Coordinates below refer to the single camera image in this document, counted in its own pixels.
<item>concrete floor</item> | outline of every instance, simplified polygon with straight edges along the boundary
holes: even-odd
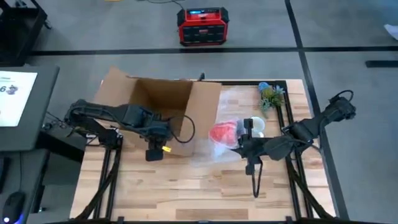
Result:
[[[398,45],[383,28],[387,23],[398,24],[397,1],[291,1],[304,47]],[[35,48],[38,51],[182,48],[175,16],[180,8],[176,4],[133,0],[38,2],[53,25],[52,30],[42,30]],[[187,8],[228,9],[229,40],[221,47],[296,47],[281,0],[186,0],[182,4]],[[397,53],[312,52],[305,56],[321,109],[335,93],[348,88],[355,92],[357,117],[326,129],[350,219],[396,223],[397,69],[368,69],[364,62],[397,60]],[[76,99],[92,99],[112,65],[133,75],[156,78],[196,78],[202,71],[207,78],[305,78],[297,52],[59,55],[31,57],[29,63],[60,66],[49,106],[49,111],[58,116],[63,116]],[[78,172],[64,175],[77,176]],[[73,184],[71,178],[69,186],[73,188]],[[63,213],[56,218],[65,219],[68,206],[60,209]]]

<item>yellow tag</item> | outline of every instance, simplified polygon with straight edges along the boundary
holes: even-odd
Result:
[[[163,146],[162,149],[163,149],[164,151],[166,151],[166,152],[171,152],[171,151],[172,151],[172,149],[169,148],[169,147],[167,147],[167,146]]]

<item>box flap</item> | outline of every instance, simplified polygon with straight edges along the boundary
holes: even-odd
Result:
[[[212,82],[194,82],[189,97],[185,115],[191,117],[195,123],[195,139],[208,137],[213,127],[220,99],[221,84]],[[181,140],[189,139],[192,135],[192,123],[184,119],[181,128]]]
[[[94,103],[119,106],[129,103],[131,92],[137,82],[136,78],[111,67],[94,97]]]

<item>black floor stripe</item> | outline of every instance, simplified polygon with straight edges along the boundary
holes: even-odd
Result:
[[[134,55],[134,54],[199,54],[199,53],[268,53],[268,52],[383,52],[398,51],[398,46],[373,47],[225,47],[184,49],[116,49],[116,50],[36,50],[31,56],[62,55]]]
[[[315,115],[318,115],[321,113],[321,110],[319,107],[317,94],[315,93],[315,87],[313,85],[313,80],[311,77],[310,69],[308,67],[307,58],[305,56],[305,48],[303,47],[303,43],[302,43],[300,32],[299,32],[299,27],[297,25],[297,21],[294,16],[294,12],[293,12],[293,8],[290,3],[290,0],[285,0],[285,5],[286,5],[287,13],[289,15],[290,23],[292,25],[294,38],[295,38],[297,48],[298,48],[298,56],[300,57],[300,62],[301,62],[301,65],[303,68],[303,73],[304,73],[304,79],[305,79],[305,83],[307,84],[308,94],[310,95],[313,111],[314,111]],[[314,50],[314,52],[321,52],[322,50],[326,50],[326,49],[329,51],[330,51],[330,49],[337,50],[337,48],[315,48],[315,49],[317,49],[318,51]],[[338,48],[338,49],[340,51],[348,50],[346,48]],[[323,155],[324,155],[324,159],[326,160],[325,169],[327,170],[328,178],[330,180],[329,184],[331,187],[331,196],[334,198],[334,201],[336,203],[336,205],[335,205],[335,207],[337,208],[336,213],[338,214],[338,216],[340,218],[348,220],[349,216],[348,216],[347,208],[346,208],[344,197],[343,197],[343,192],[341,191],[340,181],[338,180],[335,163],[333,161],[333,156],[331,155],[331,150],[330,150],[330,146],[329,146],[326,134],[322,134],[321,140],[322,140],[322,146],[323,146]]]

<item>portable power station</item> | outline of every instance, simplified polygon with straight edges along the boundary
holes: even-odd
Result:
[[[228,22],[228,11],[224,7],[181,9],[177,14],[180,43],[220,45],[226,41]]]

